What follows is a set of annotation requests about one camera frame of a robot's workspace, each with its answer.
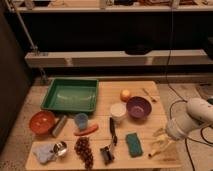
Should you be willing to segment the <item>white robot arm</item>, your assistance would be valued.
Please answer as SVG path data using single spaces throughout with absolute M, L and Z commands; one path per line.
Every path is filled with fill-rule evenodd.
M 184 114 L 172 117 L 165 127 L 153 133 L 155 147 L 148 156 L 162 153 L 173 142 L 187 139 L 190 132 L 207 125 L 213 125 L 213 105 L 202 98 L 189 99 Z

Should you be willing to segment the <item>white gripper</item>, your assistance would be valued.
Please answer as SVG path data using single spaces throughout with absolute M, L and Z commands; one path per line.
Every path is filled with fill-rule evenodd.
M 159 128 L 153 133 L 153 137 L 166 134 L 173 140 L 178 141 L 185 139 L 193 130 L 193 120 L 188 116 L 178 116 L 170 119 L 165 128 Z M 172 143 L 170 138 L 158 139 L 152 144 L 152 153 L 158 154 L 165 151 Z

